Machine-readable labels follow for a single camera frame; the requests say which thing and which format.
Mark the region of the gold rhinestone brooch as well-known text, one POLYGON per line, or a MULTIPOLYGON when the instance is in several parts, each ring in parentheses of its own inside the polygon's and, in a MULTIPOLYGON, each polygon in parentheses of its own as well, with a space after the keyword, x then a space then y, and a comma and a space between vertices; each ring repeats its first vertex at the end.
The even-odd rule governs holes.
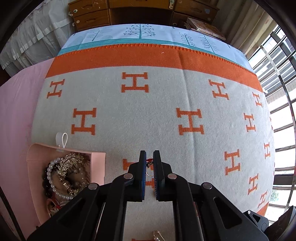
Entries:
POLYGON ((89 164, 87 157, 77 152, 66 154, 57 164, 57 177, 66 188, 68 196, 76 196, 90 183, 87 164, 89 164))

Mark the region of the pink jewelry box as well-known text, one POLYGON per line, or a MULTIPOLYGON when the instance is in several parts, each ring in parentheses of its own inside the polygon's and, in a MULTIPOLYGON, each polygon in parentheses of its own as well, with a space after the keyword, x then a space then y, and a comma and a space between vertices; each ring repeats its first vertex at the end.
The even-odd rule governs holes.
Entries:
POLYGON ((106 154, 69 149, 67 142, 67 133, 57 133, 54 146, 34 143, 27 152, 30 190, 40 223, 88 184, 104 184, 106 154))

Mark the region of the orange H pattern blanket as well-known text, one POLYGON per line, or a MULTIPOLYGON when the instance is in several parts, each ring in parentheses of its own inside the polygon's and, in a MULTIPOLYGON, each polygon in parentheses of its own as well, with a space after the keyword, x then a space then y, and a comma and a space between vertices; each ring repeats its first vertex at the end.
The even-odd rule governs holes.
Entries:
POLYGON ((104 184, 88 184, 29 240, 267 240, 274 131, 257 79, 218 56, 119 44, 57 56, 32 139, 102 152, 104 184), (138 162, 146 151, 144 200, 138 162), (162 162, 154 192, 153 152, 162 162))

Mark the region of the small silver earring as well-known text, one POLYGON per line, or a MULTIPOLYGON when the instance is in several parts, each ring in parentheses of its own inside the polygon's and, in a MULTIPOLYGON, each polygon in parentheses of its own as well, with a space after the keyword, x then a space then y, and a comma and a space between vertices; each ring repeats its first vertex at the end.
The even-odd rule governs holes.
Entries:
POLYGON ((155 230, 152 232, 152 234, 153 234, 154 241, 165 241, 160 231, 155 230))

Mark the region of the light blue patterned sheet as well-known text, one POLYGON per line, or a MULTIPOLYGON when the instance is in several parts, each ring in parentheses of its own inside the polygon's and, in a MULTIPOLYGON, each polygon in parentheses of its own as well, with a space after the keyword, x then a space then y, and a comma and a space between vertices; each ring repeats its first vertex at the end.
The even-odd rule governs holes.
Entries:
POLYGON ((250 71, 245 55, 221 40, 203 33, 153 24, 124 24, 93 28, 74 33, 58 55, 116 44, 158 44, 178 46, 222 57, 250 71))

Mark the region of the pink bed sheet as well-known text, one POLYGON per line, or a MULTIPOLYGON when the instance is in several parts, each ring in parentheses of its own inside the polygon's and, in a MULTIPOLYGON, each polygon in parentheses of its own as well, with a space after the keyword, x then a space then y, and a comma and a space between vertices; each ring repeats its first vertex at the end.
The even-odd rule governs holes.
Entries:
POLYGON ((37 100, 52 62, 25 68, 1 86, 1 188, 25 237, 39 225, 26 155, 37 100))

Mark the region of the stack of books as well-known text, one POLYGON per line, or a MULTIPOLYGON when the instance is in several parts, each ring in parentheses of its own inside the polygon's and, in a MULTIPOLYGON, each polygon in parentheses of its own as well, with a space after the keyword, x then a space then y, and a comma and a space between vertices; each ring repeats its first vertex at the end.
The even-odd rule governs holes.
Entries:
POLYGON ((193 18, 187 18, 186 23, 190 27, 190 29, 193 31, 203 33, 205 35, 214 37, 222 41, 226 40, 224 35, 213 25, 210 25, 208 23, 205 23, 193 18))

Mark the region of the window security grille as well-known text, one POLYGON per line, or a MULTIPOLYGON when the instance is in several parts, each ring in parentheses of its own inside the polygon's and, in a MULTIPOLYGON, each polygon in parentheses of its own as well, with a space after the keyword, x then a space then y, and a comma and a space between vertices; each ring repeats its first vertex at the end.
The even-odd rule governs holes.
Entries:
POLYGON ((275 174, 265 216, 273 224, 295 205, 295 48, 277 25, 248 59, 270 109, 275 174))

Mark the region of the wooden desk with drawers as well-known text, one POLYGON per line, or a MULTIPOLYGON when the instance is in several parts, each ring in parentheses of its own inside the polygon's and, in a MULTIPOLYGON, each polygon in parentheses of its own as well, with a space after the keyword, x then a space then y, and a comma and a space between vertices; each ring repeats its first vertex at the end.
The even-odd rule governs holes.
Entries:
POLYGON ((211 1, 80 0, 68 4, 77 31, 120 24, 156 24, 182 28, 187 18, 212 23, 219 9, 211 1))

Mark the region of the white lace covered furniture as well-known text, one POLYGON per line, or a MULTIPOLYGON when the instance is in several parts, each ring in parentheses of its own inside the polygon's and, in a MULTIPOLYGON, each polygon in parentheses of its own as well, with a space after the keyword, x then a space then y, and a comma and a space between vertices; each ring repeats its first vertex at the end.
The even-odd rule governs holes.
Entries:
POLYGON ((43 1, 20 23, 1 51, 1 68, 8 75, 57 56, 75 32, 69 3, 43 1))

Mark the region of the beige curtain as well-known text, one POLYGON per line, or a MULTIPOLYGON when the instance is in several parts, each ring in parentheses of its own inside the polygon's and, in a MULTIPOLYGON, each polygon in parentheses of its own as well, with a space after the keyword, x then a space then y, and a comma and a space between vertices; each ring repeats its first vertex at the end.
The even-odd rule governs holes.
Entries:
POLYGON ((219 11, 213 25, 226 43, 249 59, 277 26, 275 20, 255 1, 211 1, 219 11))

